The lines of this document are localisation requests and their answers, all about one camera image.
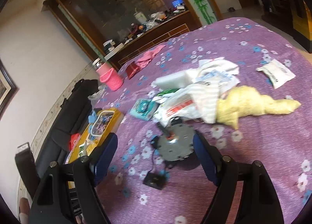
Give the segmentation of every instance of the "gray round device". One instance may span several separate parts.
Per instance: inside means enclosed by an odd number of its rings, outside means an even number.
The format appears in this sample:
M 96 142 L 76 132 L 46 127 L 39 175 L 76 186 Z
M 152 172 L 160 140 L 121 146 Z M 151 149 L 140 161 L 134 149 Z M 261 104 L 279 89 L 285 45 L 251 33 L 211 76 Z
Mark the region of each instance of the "gray round device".
M 166 128 L 172 135 L 167 138 L 159 136 L 157 149 L 161 157 L 166 161 L 183 160 L 193 153 L 193 137 L 195 131 L 188 125 L 180 123 Z

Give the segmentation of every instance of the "blue gripper pad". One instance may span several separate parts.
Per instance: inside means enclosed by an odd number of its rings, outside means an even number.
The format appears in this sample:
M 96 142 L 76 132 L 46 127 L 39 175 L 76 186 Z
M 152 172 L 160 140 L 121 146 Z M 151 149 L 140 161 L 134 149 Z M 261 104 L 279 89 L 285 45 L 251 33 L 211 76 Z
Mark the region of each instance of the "blue gripper pad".
M 113 156 L 116 152 L 117 146 L 118 146 L 118 138 L 117 135 L 114 133 L 110 133 L 106 138 L 103 144 L 107 144 L 105 147 L 103 153 L 99 157 L 98 161 L 95 165 L 91 167 L 91 171 L 94 174 L 94 185 L 97 186 L 106 176 L 108 167 L 113 159 Z
M 221 169 L 222 155 L 216 147 L 210 146 L 206 139 L 198 134 L 193 137 L 193 147 L 208 180 L 219 186 L 221 179 L 217 173 Z

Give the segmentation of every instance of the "screw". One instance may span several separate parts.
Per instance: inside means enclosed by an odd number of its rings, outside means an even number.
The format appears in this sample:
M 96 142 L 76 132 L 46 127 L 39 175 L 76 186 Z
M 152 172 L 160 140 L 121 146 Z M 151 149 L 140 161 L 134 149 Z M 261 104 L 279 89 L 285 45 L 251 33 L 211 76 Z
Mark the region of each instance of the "screw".
M 57 162 L 50 162 L 50 167 L 54 168 L 57 165 Z
M 80 161 L 81 161 L 82 163 L 85 163 L 85 162 L 87 162 L 88 160 L 89 160 L 89 157 L 86 156 L 86 155 L 80 158 Z
M 255 165 L 258 166 L 258 167 L 261 167 L 262 166 L 262 162 L 258 161 L 258 160 L 255 160 L 254 161 Z
M 229 157 L 228 155 L 223 155 L 222 160 L 224 160 L 226 163 L 229 163 L 231 161 L 231 157 Z

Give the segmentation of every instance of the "pink towel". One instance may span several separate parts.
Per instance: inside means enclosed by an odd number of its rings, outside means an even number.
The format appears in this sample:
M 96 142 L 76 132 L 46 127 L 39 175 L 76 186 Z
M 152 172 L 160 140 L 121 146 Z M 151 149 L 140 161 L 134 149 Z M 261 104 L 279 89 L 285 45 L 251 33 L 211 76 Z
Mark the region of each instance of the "pink towel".
M 160 50 L 165 47 L 165 45 L 159 45 L 157 46 L 155 49 L 151 50 L 151 51 L 147 51 L 143 54 L 143 56 L 141 56 L 136 62 L 135 64 L 137 66 L 140 67 L 140 69 L 143 69 L 144 67 L 146 67 L 149 62 L 152 61 L 152 59 L 156 56 L 156 54 L 158 52 L 160 52 Z

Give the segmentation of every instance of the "yellow cloth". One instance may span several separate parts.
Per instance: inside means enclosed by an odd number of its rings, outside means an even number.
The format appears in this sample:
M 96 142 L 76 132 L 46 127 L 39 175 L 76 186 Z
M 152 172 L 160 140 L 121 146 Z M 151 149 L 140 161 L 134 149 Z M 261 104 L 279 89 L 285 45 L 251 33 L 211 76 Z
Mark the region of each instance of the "yellow cloth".
M 248 86 L 234 87 L 225 100 L 219 99 L 216 121 L 238 129 L 238 118 L 248 115 L 290 114 L 300 106 L 295 100 L 273 100 Z

